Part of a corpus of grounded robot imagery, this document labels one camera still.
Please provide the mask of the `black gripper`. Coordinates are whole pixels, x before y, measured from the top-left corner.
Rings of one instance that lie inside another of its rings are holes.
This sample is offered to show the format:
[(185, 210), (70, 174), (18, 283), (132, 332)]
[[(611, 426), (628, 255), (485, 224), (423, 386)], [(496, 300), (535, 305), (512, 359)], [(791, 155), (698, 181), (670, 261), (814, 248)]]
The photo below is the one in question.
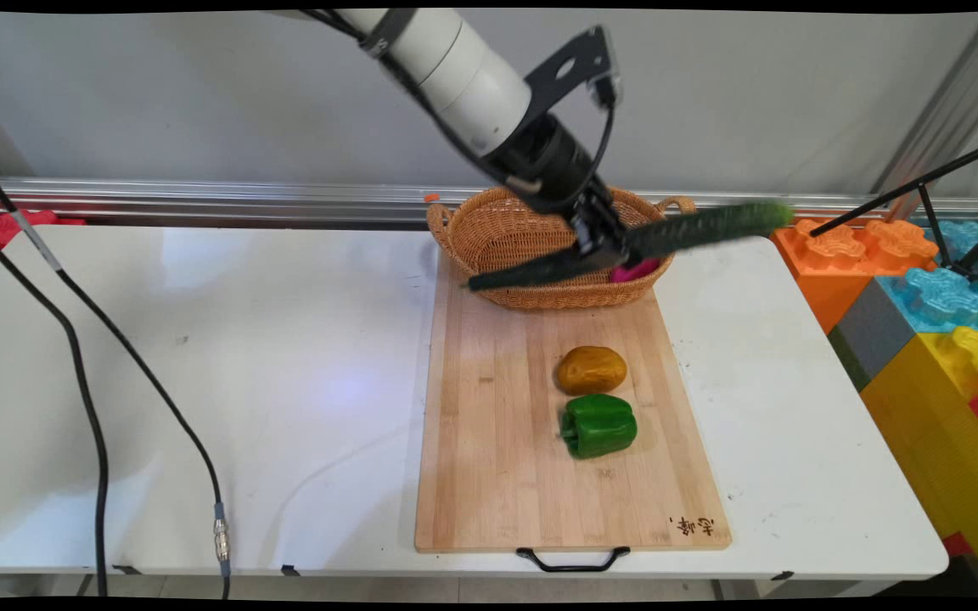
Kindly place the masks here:
[[(590, 154), (558, 117), (540, 116), (489, 155), (493, 169), (503, 171), (509, 187), (538, 214), (573, 214), (574, 244), (583, 264), (628, 260), (627, 226), (622, 223), (609, 187), (598, 169), (615, 123), (606, 115), (597, 151)], [(593, 208), (576, 208), (593, 204)]]

